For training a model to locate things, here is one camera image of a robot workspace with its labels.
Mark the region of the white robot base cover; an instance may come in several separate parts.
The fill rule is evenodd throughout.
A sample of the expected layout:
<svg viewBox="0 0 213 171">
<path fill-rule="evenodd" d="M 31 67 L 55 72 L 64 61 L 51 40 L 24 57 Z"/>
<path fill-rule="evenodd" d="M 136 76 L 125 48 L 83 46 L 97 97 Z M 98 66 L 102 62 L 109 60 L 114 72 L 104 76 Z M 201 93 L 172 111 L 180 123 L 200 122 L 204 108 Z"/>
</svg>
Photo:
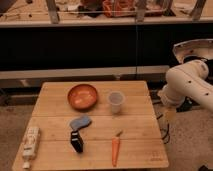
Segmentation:
<svg viewBox="0 0 213 171">
<path fill-rule="evenodd" d="M 213 60 L 213 38 L 193 39 L 173 45 L 172 52 L 179 63 L 183 63 L 190 56 L 197 56 Z"/>
</svg>

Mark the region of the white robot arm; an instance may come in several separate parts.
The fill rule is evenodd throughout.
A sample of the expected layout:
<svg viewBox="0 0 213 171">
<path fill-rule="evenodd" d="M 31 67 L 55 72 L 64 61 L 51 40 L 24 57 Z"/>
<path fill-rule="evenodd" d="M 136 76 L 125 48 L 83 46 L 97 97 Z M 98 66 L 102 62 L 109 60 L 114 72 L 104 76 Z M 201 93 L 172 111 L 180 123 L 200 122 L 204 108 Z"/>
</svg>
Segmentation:
<svg viewBox="0 0 213 171">
<path fill-rule="evenodd" d="M 213 85 L 205 81 L 209 74 L 208 65 L 201 60 L 192 60 L 170 68 L 165 75 L 167 84 L 158 92 L 164 105 L 164 118 L 170 122 L 176 109 L 191 98 L 213 113 Z"/>
</svg>

